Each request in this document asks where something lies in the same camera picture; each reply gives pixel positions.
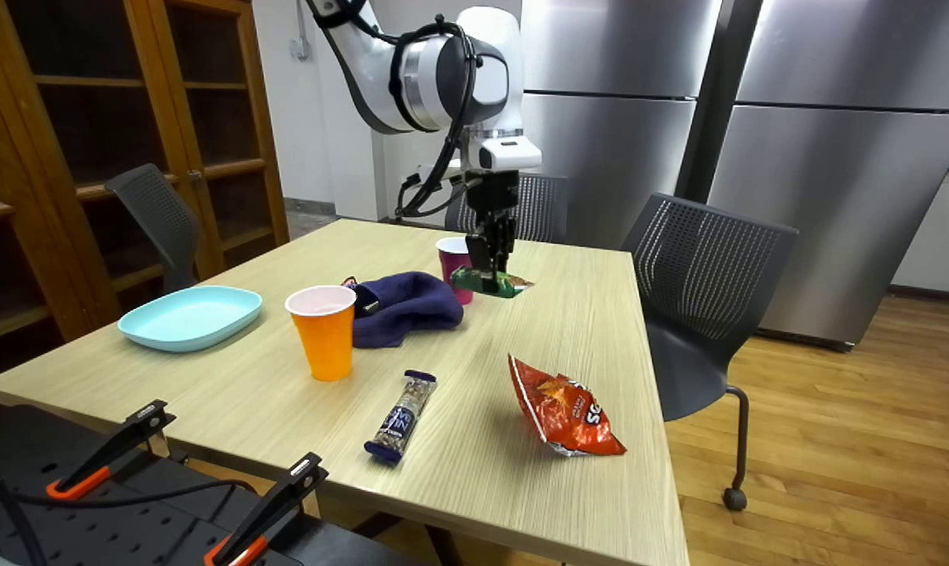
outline gray office chair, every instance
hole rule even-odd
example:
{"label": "gray office chair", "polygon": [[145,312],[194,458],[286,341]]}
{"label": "gray office chair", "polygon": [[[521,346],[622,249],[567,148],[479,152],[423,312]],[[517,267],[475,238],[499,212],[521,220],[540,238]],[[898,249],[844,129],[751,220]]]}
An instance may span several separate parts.
{"label": "gray office chair", "polygon": [[197,222],[153,163],[143,163],[104,183],[136,216],[165,261],[165,288],[194,283]]}
{"label": "gray office chair", "polygon": [[794,238],[790,227],[668,196],[651,196],[629,232],[662,418],[696,415],[724,394],[740,400],[734,474],[724,494],[733,512],[748,507],[751,402],[727,368],[758,331]]}

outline bag of chips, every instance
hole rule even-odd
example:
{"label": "bag of chips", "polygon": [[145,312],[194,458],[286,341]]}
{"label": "bag of chips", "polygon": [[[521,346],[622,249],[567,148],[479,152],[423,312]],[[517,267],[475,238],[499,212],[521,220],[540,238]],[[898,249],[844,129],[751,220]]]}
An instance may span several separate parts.
{"label": "bag of chips", "polygon": [[540,444],[562,457],[618,457],[610,418],[595,394],[562,374],[546,374],[509,354],[517,400],[533,424]]}

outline blue cloth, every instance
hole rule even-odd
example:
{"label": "blue cloth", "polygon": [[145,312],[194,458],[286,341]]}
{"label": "blue cloth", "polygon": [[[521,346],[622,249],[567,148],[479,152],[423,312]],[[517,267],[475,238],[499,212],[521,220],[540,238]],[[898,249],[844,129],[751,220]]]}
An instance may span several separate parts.
{"label": "blue cloth", "polygon": [[465,319],[454,288],[422,269],[358,283],[355,293],[351,342],[358,350],[401,346],[415,331],[454,331]]}

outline orange plastic cup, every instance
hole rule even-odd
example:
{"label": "orange plastic cup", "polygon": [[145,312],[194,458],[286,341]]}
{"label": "orange plastic cup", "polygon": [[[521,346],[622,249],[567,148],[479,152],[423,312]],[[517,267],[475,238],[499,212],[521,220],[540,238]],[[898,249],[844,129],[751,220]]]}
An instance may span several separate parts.
{"label": "orange plastic cup", "polygon": [[349,286],[309,286],[286,300],[298,342],[319,380],[351,374],[355,293]]}

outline stainless steel refrigerator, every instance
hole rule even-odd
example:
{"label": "stainless steel refrigerator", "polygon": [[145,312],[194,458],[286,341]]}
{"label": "stainless steel refrigerator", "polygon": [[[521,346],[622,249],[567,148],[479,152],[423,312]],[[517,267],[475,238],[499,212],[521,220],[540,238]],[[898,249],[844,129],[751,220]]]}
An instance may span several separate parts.
{"label": "stainless steel refrigerator", "polygon": [[618,249],[676,191],[719,0],[525,0],[529,232]]}
{"label": "stainless steel refrigerator", "polygon": [[949,0],[760,3],[706,202],[801,228],[764,331],[855,346],[945,166]]}

